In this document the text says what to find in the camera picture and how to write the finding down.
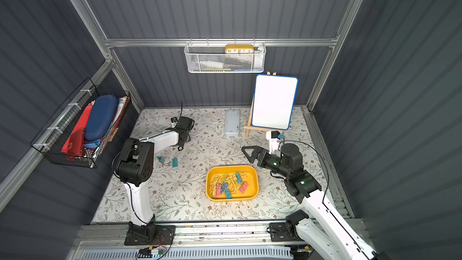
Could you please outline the pink binder clip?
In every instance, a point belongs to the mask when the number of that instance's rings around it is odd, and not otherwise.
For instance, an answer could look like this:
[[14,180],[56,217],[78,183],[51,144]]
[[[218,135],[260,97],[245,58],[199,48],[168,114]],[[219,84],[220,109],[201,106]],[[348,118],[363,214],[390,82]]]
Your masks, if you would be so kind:
[[239,191],[244,194],[246,192],[246,190],[248,189],[249,187],[249,184],[247,182],[243,182],[241,187],[239,188]]

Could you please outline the yellow binder clip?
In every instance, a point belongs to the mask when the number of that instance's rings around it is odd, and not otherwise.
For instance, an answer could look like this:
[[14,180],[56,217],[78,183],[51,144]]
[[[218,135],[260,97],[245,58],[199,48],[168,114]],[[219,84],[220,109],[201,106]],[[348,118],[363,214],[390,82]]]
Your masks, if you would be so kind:
[[214,175],[211,178],[211,187],[215,190],[217,185],[221,186],[221,184],[220,184],[220,175],[218,175],[218,174]]

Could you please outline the yellow storage box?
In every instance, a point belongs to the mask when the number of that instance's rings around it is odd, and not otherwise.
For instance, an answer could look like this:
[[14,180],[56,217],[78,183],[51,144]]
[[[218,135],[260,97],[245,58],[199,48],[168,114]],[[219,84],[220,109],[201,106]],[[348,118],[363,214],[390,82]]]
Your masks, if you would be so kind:
[[[221,185],[224,182],[229,184],[229,190],[232,195],[231,199],[227,199],[225,193],[221,192],[221,186],[217,185],[215,190],[211,187],[211,178],[216,174],[220,175]],[[244,194],[239,191],[243,182],[249,184]],[[252,200],[259,193],[257,171],[254,167],[249,165],[213,167],[207,173],[205,191],[207,197],[214,202]]]

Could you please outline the blue binder clip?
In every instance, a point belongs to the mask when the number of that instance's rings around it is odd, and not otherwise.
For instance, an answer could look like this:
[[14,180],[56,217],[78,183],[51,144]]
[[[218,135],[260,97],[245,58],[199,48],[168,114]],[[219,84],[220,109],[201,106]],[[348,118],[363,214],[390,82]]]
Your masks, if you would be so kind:
[[229,191],[229,184],[227,182],[224,182],[222,185],[221,185],[221,192],[222,193],[225,193]]

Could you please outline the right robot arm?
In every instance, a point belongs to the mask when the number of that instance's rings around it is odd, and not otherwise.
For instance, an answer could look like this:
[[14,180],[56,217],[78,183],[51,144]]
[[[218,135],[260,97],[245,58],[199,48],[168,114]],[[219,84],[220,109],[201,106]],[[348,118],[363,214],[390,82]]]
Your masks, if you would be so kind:
[[302,204],[302,209],[286,216],[282,232],[305,241],[325,260],[383,260],[385,256],[349,225],[305,170],[298,142],[285,140],[277,131],[268,132],[267,140],[268,149],[244,146],[241,150],[250,163],[283,180],[289,194]]

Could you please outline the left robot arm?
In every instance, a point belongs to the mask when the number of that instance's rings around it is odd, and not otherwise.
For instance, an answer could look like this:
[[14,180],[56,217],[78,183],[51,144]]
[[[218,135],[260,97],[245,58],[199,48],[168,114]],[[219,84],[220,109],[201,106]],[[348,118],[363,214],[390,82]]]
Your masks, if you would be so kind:
[[155,154],[170,147],[183,150],[190,141],[195,121],[180,117],[173,127],[146,138],[129,138],[115,156],[113,173],[123,183],[131,208],[131,222],[147,226],[155,221],[149,202],[148,181],[154,171]]

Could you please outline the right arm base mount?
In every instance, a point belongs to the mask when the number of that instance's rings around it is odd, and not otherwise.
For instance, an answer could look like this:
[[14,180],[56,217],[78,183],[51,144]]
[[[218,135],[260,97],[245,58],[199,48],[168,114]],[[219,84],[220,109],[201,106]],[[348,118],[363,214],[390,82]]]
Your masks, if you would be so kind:
[[267,227],[272,242],[305,242],[309,243],[306,238],[300,237],[298,232],[302,225],[293,225],[288,222],[272,222]]

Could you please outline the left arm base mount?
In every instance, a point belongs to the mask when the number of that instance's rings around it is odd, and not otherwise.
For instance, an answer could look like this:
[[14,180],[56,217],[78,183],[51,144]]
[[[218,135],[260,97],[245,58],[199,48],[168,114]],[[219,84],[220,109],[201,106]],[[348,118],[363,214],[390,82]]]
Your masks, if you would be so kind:
[[173,243],[175,230],[175,225],[157,225],[152,221],[146,225],[140,226],[130,221],[124,245],[171,245]]

